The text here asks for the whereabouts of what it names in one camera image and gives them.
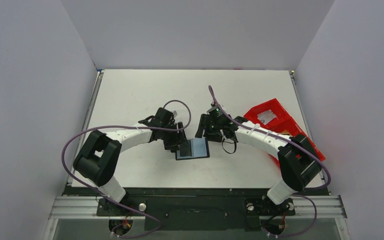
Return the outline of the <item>black leather card holder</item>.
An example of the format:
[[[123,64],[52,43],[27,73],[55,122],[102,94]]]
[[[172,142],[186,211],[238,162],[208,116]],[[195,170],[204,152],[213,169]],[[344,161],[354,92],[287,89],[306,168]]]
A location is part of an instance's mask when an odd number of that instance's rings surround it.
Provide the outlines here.
[[[210,157],[210,149],[206,138],[192,138],[192,157],[175,157],[176,161],[203,159]]]

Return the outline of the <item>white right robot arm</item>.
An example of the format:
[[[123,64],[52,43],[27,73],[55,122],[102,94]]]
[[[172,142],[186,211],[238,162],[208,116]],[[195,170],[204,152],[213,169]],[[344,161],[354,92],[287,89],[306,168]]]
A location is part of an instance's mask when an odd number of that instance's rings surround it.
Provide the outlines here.
[[[278,161],[281,178],[262,199],[262,207],[269,214],[276,213],[291,195],[303,191],[322,170],[306,135],[272,132],[244,117],[231,118],[216,105],[201,114],[195,136],[210,142],[231,140],[234,144],[246,144]]]

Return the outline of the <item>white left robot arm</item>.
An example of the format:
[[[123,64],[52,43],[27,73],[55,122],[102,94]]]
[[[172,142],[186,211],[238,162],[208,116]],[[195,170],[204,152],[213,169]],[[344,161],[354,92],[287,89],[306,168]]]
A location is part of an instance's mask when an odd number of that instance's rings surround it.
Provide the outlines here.
[[[158,140],[163,141],[165,150],[176,152],[187,142],[185,128],[181,121],[176,121],[174,112],[160,107],[154,115],[133,126],[120,126],[111,132],[94,129],[74,159],[73,168],[111,199],[109,208],[116,215],[123,215],[129,210],[127,192],[114,176],[120,154]]]

